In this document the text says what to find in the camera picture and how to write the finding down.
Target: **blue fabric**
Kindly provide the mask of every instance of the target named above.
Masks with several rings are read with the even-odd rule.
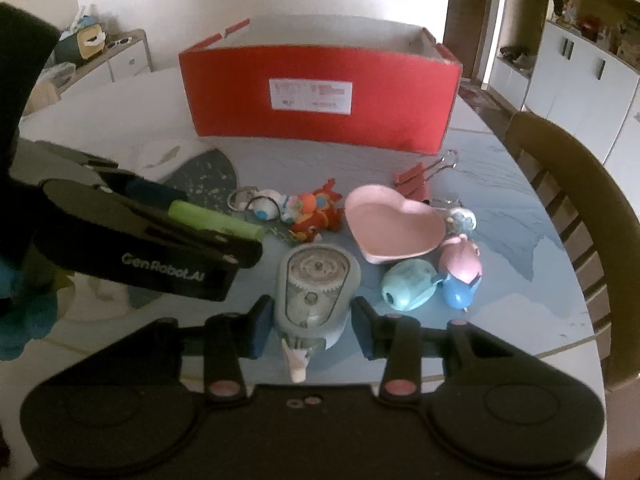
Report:
[[[0,361],[20,357],[31,339],[42,339],[51,332],[58,317],[55,292],[27,296],[14,304],[9,298],[21,283],[22,273],[0,258],[0,299],[10,304],[9,311],[0,316]]]

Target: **pink binder clip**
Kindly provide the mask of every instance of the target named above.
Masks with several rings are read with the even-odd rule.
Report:
[[[409,171],[404,173],[394,173],[394,184],[396,191],[405,198],[424,202],[431,200],[431,186],[429,180],[440,173],[442,170],[452,170],[458,164],[458,152],[456,150],[448,150],[441,158],[433,164],[425,166],[418,162]],[[435,170],[433,173],[425,176],[428,171]]]

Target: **table surface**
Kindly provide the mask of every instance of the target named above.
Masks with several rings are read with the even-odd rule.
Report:
[[[157,179],[192,156],[219,148],[232,161],[240,186],[292,194],[315,189],[329,177],[336,178],[335,189],[345,196],[364,184],[388,185],[391,173],[407,170],[421,157],[298,140],[198,138],[177,70],[140,76],[46,108],[25,118],[21,135],[108,156],[126,169]],[[572,265],[540,201],[499,140],[460,99],[444,139],[443,150],[447,148],[459,151],[460,163],[455,170],[434,178],[433,193],[458,196],[476,213],[475,240],[481,250],[483,279],[468,314],[447,307],[436,294],[410,315],[423,326],[434,328],[444,328],[447,321],[463,317],[514,346],[551,359],[551,364],[560,368],[573,364],[568,372],[585,381],[604,400],[587,308]],[[158,164],[169,152],[175,156]],[[327,234],[324,240],[341,245],[358,258],[362,268],[358,293],[379,313],[392,312],[380,297],[380,279],[386,268],[368,264],[362,258],[348,226],[336,234]],[[18,360],[0,364],[0,376],[4,376],[1,383],[15,392],[10,402],[19,404],[37,381],[158,317],[176,317],[180,325],[189,326],[201,324],[219,312],[247,311],[259,295],[274,294],[275,264],[289,248],[284,241],[267,237],[262,260],[253,269],[238,273],[223,303],[165,294],[149,306],[133,310],[123,305],[124,300],[118,300],[117,294],[102,302],[92,298],[93,303],[87,308],[100,312],[95,320],[62,319],[45,340],[31,342]],[[348,324],[334,347],[312,359],[308,382],[377,383],[382,370],[383,362],[369,362],[362,357]],[[263,357],[243,360],[242,371],[248,383],[289,382],[274,333]],[[185,359],[182,373],[186,380],[197,383],[202,377],[202,359]],[[437,384],[442,378],[441,362],[423,360],[422,374],[426,389]],[[0,395],[4,400],[7,393]],[[8,433],[5,430],[9,442],[12,438],[20,441],[17,416],[13,420],[2,408],[0,414],[3,427],[10,419]],[[605,450],[603,435],[590,462],[600,474],[604,474]],[[28,449],[22,454],[28,462]]]

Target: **gear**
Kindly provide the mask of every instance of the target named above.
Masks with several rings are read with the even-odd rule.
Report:
[[[328,248],[309,247],[289,260],[291,285],[302,290],[331,292],[342,286],[349,272],[349,261],[340,252]]]
[[[327,295],[303,290],[287,302],[287,317],[296,326],[314,328],[326,323],[333,307]]]

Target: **floor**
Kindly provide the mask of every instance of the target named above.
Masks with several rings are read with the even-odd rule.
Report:
[[[511,112],[505,110],[485,90],[482,90],[479,82],[463,81],[460,83],[458,94],[480,118],[491,128],[500,140],[504,140]]]
[[[640,380],[607,393],[607,479],[640,479]]]

